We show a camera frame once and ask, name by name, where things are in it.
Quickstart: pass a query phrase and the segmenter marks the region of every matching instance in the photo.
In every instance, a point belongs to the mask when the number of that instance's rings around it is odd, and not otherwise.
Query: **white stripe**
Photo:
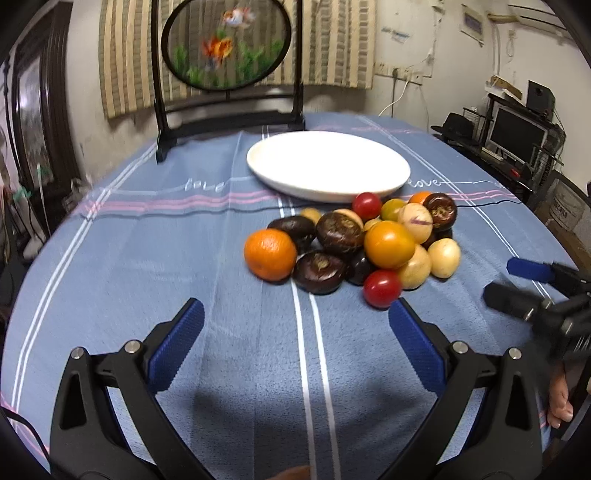
[[[116,181],[118,181],[121,178],[121,176],[123,176],[132,166],[133,166],[133,162],[130,163],[129,165],[127,165],[127,167],[125,167],[125,169],[111,182],[111,185],[113,185]],[[103,197],[104,197],[105,194],[106,194],[106,192],[103,192],[99,196],[99,198],[97,199],[97,201],[94,203],[94,205],[92,207],[93,209],[96,207],[97,203],[99,203],[103,199]],[[29,330],[28,330],[27,335],[25,337],[25,341],[23,342],[22,347],[21,347],[21,351],[20,351],[20,353],[18,355],[17,371],[16,371],[16,374],[15,374],[15,377],[14,377],[15,383],[12,386],[12,400],[11,400],[11,406],[12,406],[12,408],[14,408],[14,402],[15,402],[16,393],[17,393],[17,384],[18,384],[19,373],[20,373],[20,370],[21,370],[22,357],[23,357],[25,348],[27,347],[27,342],[29,341],[29,338],[31,336],[31,333],[33,332],[33,329],[34,329],[34,326],[35,326],[35,322],[37,321],[37,317],[38,317],[39,312],[41,310],[41,306],[43,305],[43,302],[45,301],[45,299],[47,297],[47,293],[49,292],[49,289],[51,288],[51,285],[53,284],[53,281],[58,276],[59,271],[60,271],[62,265],[66,262],[67,256],[70,254],[70,251],[72,250],[74,244],[78,240],[78,237],[82,233],[82,230],[84,230],[84,228],[86,227],[86,224],[87,224],[87,219],[84,219],[82,221],[82,224],[78,228],[78,231],[76,232],[74,238],[70,242],[70,245],[66,249],[64,255],[62,256],[60,262],[58,263],[56,269],[54,270],[53,274],[51,275],[51,277],[49,279],[49,282],[47,283],[47,285],[45,287],[45,290],[43,291],[43,295],[41,296],[41,300],[39,301],[39,305],[37,305],[37,309],[35,311],[35,315],[33,316],[33,321],[31,322],[31,324],[29,326]]]
[[[146,151],[142,156],[140,156],[137,160],[135,160],[135,162],[132,162],[130,165],[128,165],[118,176],[116,179],[113,180],[113,182],[111,182],[111,185],[113,185],[115,183],[115,188],[119,187],[125,180],[127,180],[127,178],[129,178],[129,176],[142,164],[144,164],[149,157],[154,153],[154,147],[155,145],[152,145],[152,147],[150,147],[150,149],[148,151]],[[15,376],[15,385],[14,385],[14,389],[12,391],[12,406],[14,408],[14,401],[15,401],[15,392],[17,391],[17,384],[18,384],[18,395],[16,398],[16,408],[15,411],[18,412],[19,407],[20,407],[20,403],[21,403],[21,394],[22,394],[22,386],[24,384],[24,378],[25,378],[25,373],[27,371],[27,363],[28,363],[28,359],[29,359],[29,355],[31,353],[31,350],[33,349],[33,344],[35,342],[35,339],[37,338],[37,334],[39,333],[39,329],[41,328],[41,324],[43,323],[43,320],[45,318],[45,313],[47,311],[47,309],[49,308],[49,304],[51,303],[51,299],[53,298],[53,295],[57,289],[57,287],[59,286],[61,279],[63,278],[68,266],[70,265],[75,253],[77,252],[77,250],[80,248],[84,238],[86,237],[86,235],[88,234],[88,231],[90,230],[90,227],[92,225],[92,221],[94,220],[94,218],[96,217],[96,215],[98,214],[98,211],[100,209],[100,205],[104,204],[106,202],[106,200],[109,198],[110,192],[106,191],[104,192],[104,195],[101,194],[101,196],[99,197],[99,200],[97,200],[97,202],[95,202],[95,204],[93,205],[93,208],[91,209],[92,212],[92,216],[90,218],[90,220],[85,219],[82,222],[82,225],[80,226],[76,236],[74,237],[74,240],[72,240],[72,242],[70,243],[68,249],[66,250],[66,253],[64,254],[64,256],[62,257],[58,267],[56,268],[54,274],[51,276],[50,278],[50,282],[47,284],[46,289],[44,291],[44,295],[41,298],[41,301],[39,302],[39,305],[37,306],[37,311],[35,312],[35,316],[38,315],[38,312],[40,311],[41,305],[43,304],[43,300],[44,298],[47,296],[47,301],[45,302],[44,308],[43,308],[43,312],[41,313],[41,315],[38,317],[38,322],[37,325],[35,326],[35,331],[33,333],[33,336],[31,338],[31,341],[28,345],[26,354],[24,356],[24,362],[22,363],[22,372],[20,377],[18,377],[18,369],[17,369],[17,375]],[[53,284],[53,287],[51,288],[51,291],[49,292],[49,294],[47,295],[47,292],[49,291],[51,282],[53,280],[53,278],[55,278],[55,274],[59,272],[59,276],[57,277],[56,282]],[[29,338],[31,331],[33,329],[33,326],[35,325],[35,321],[36,319],[34,318],[33,322],[31,323],[31,326],[29,327],[29,331],[27,333],[27,338]],[[24,348],[26,346],[27,343],[27,338],[25,338],[25,343],[23,343],[23,346],[21,348],[21,354],[19,355],[19,360],[21,360],[22,358],[22,353],[24,351]]]
[[[515,251],[515,249],[511,246],[511,244],[507,241],[507,239],[503,236],[503,234],[501,233],[501,231],[499,230],[499,228],[494,224],[494,222],[489,218],[489,216],[487,214],[485,214],[481,208],[476,207],[476,204],[471,201],[469,199],[469,197],[466,196],[466,194],[461,191],[458,187],[456,187],[452,182],[450,182],[450,180],[443,175],[438,169],[436,169],[435,167],[433,167],[427,160],[425,160],[421,155],[419,155],[418,153],[416,153],[412,148],[408,147],[406,144],[404,144],[402,141],[400,141],[398,138],[396,138],[393,135],[390,135],[388,132],[386,132],[386,130],[384,130],[383,128],[381,128],[378,124],[376,124],[375,122],[372,122],[369,118],[365,117],[365,116],[360,116],[360,119],[363,120],[365,123],[367,123],[368,125],[373,126],[374,128],[376,128],[377,130],[379,130],[382,135],[386,136],[388,139],[390,139],[392,142],[396,143],[400,148],[403,148],[404,150],[406,150],[406,152],[410,153],[414,158],[416,158],[419,163],[421,163],[424,167],[426,167],[427,169],[429,169],[433,174],[435,174],[436,176],[438,176],[440,179],[442,179],[443,181],[448,182],[448,185],[458,194],[463,196],[463,200],[474,206],[474,210],[476,211],[476,213],[488,224],[489,227],[491,227],[492,231],[497,235],[497,237],[505,244],[505,246],[507,247],[507,249],[509,250],[509,252],[519,258],[519,255],[517,255],[517,252]],[[538,282],[533,282],[534,286],[537,288],[538,292],[540,292],[541,295],[544,295],[543,292],[545,292],[546,296],[548,298],[550,298],[550,295],[548,295],[548,292],[546,292],[545,288],[539,284]]]
[[[291,207],[291,214],[296,214],[296,209],[293,206],[291,198],[287,200]],[[320,324],[320,314],[318,312],[318,305],[313,294],[308,293],[310,304],[312,305],[312,313],[314,315],[314,325],[316,327],[316,342],[318,344],[318,356],[320,359],[320,375],[322,376],[322,387],[324,390],[324,403],[326,404],[326,415],[329,421],[330,432],[330,449],[333,458],[333,471],[335,473],[335,480],[340,480],[340,459],[339,459],[339,444],[336,440],[336,423],[335,410],[332,404],[332,396],[330,395],[329,371],[326,366],[326,354],[324,352],[324,340],[322,338],[322,326]]]
[[[281,197],[277,199],[279,214],[285,217]],[[306,430],[308,434],[308,456],[310,458],[310,479],[317,480],[316,472],[316,447],[314,446],[314,424],[312,423],[312,407],[310,404],[310,389],[308,386],[308,367],[306,365],[306,346],[304,344],[304,326],[301,319],[300,298],[297,294],[296,283],[290,279],[291,294],[294,297],[295,323],[297,325],[297,347],[300,356],[301,389],[304,396],[304,412],[306,414]]]

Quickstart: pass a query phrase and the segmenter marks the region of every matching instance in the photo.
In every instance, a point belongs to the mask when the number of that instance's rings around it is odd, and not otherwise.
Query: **human hand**
[[[305,465],[290,468],[268,480],[310,480],[310,467]]]
[[[548,424],[555,429],[560,428],[562,421],[573,419],[573,406],[569,402],[569,387],[566,383],[566,374],[562,363],[550,380],[550,405],[546,419]]]

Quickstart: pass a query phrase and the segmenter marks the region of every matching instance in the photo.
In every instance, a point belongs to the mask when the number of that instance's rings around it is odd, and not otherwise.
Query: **metal bolt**
[[[142,344],[139,340],[130,340],[124,346],[127,353],[135,353],[141,348]]]
[[[519,350],[516,347],[513,348],[509,348],[509,356],[513,359],[513,360],[519,360],[521,358],[521,350]]]
[[[453,342],[452,344],[453,351],[456,353],[467,353],[468,352],[468,344],[464,342]]]
[[[82,357],[82,355],[84,355],[84,349],[81,346],[77,346],[76,348],[74,348],[70,354],[70,356],[74,360],[78,360]]]
[[[568,335],[570,332],[570,329],[573,327],[573,321],[570,319],[566,319],[563,323],[562,323],[562,327],[560,327],[560,329],[562,330],[562,333],[565,335]]]
[[[534,314],[534,312],[535,312],[535,310],[534,310],[534,309],[530,309],[530,311],[529,311],[529,312],[527,312],[527,313],[525,314],[525,316],[523,317],[523,319],[524,319],[526,322],[529,322],[529,321],[530,321],[530,319],[531,319],[531,316]]]

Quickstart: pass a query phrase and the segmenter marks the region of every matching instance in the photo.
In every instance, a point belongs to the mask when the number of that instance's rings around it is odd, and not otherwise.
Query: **dark brown water chestnut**
[[[274,228],[287,233],[295,243],[299,254],[306,253],[310,249],[314,238],[316,238],[314,222],[301,215],[278,218],[269,223],[267,228]]]
[[[457,218],[457,205],[453,199],[445,193],[432,193],[423,203],[433,217],[433,230],[449,230]]]
[[[333,293],[345,279],[347,265],[339,257],[324,252],[310,252],[295,264],[293,279],[314,295]]]
[[[363,230],[347,215],[330,212],[316,225],[316,236],[330,254],[347,255],[363,246]]]
[[[433,245],[437,240],[441,240],[442,238],[453,238],[453,230],[450,228],[449,230],[438,230],[437,232],[434,230],[427,241],[423,243],[423,248],[425,250],[429,250],[429,247]]]
[[[363,286],[365,280],[377,270],[377,267],[369,261],[365,250],[359,250],[349,260],[347,270],[347,281],[359,287]]]

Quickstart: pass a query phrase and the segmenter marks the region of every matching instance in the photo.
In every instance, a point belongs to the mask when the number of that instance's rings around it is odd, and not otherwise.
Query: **black cable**
[[[558,114],[558,112],[556,111],[556,108],[554,108],[554,114],[556,115],[556,118],[558,119],[558,123],[560,124],[560,126],[562,127],[562,131],[565,133],[566,135],[566,130],[564,129],[564,125],[562,123],[562,120],[560,119],[560,115]]]
[[[49,453],[47,452],[47,449],[45,448],[45,445],[43,443],[43,440],[41,440],[41,437],[39,436],[39,434],[37,433],[37,431],[35,430],[35,428],[33,428],[33,425],[31,425],[29,423],[29,421],[23,417],[21,417],[18,413],[15,413],[11,410],[8,410],[5,407],[2,407],[4,414],[11,420],[15,420],[18,423],[22,423],[25,427],[27,427],[31,433],[33,434],[33,436],[35,437],[35,440],[37,441],[37,443],[39,444],[39,447],[41,448],[41,451],[43,452],[43,455],[45,456],[45,459],[51,463],[51,459],[49,457]]]
[[[523,205],[523,202],[516,202],[514,200],[500,200],[498,202],[490,202],[490,203],[483,203],[481,205],[458,205],[458,208],[477,208],[477,207],[486,207],[489,205],[498,205],[499,203],[503,203],[503,202],[511,202],[511,203],[515,203],[516,205]],[[92,221],[96,222],[97,220],[100,220],[102,218],[121,218],[121,219],[136,219],[136,218],[171,218],[171,217],[189,217],[189,216],[193,216],[193,215],[201,215],[201,214],[210,214],[210,215],[218,215],[220,213],[226,213],[226,212],[235,212],[235,213],[259,213],[259,212],[266,212],[268,210],[281,210],[281,209],[297,209],[297,208],[308,208],[308,207],[314,207],[314,208],[321,208],[321,209],[329,209],[329,210],[333,210],[335,209],[337,206],[336,204],[331,204],[330,206],[323,204],[323,203],[302,203],[300,205],[289,205],[289,206],[268,206],[268,207],[261,207],[261,208],[257,208],[254,210],[242,210],[242,209],[238,209],[238,208],[234,208],[234,207],[227,207],[224,208],[222,210],[194,210],[192,212],[181,212],[181,213],[140,213],[139,215],[135,215],[135,216],[131,216],[129,214],[124,214],[124,213],[101,213],[100,215],[97,215],[97,217],[95,217]],[[346,207],[345,204],[342,204],[340,206],[338,206],[338,208],[341,207]],[[86,215],[84,215],[83,213],[78,213],[76,214],[77,217],[79,217],[82,220],[86,220]]]
[[[458,208],[477,208],[477,207],[487,207],[489,205],[499,205],[500,203],[503,202],[511,202],[511,203],[515,203],[516,205],[523,205],[523,202],[516,202],[515,200],[499,200],[498,202],[490,202],[490,203],[483,203],[482,205],[458,205]]]

